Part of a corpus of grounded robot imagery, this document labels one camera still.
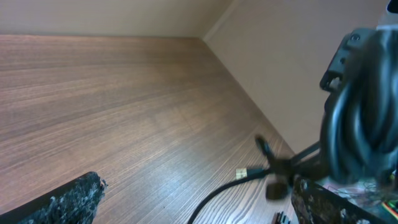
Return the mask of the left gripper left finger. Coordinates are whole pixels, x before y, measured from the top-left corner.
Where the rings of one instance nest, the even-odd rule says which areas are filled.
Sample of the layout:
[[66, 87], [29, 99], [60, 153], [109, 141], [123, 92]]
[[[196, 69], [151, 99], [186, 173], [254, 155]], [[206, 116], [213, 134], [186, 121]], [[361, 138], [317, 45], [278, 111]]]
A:
[[1, 215], [1, 223], [91, 224], [108, 185], [96, 172], [87, 172], [20, 207]]

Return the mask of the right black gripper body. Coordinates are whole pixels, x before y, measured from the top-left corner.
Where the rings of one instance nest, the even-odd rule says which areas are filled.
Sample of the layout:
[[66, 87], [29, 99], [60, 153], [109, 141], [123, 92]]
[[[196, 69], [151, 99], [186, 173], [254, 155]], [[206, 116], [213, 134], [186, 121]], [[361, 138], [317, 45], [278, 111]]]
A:
[[340, 42], [329, 66], [320, 80], [323, 91], [335, 92], [346, 79], [345, 69], [348, 61], [363, 47], [364, 43], [376, 32], [375, 29], [357, 28], [346, 34]]

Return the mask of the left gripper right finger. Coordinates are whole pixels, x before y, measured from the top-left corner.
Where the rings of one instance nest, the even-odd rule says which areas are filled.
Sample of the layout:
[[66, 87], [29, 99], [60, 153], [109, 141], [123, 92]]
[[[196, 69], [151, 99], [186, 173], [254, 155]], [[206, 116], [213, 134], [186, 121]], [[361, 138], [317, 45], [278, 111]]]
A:
[[300, 224], [383, 224], [384, 220], [307, 179], [295, 179], [291, 202]]

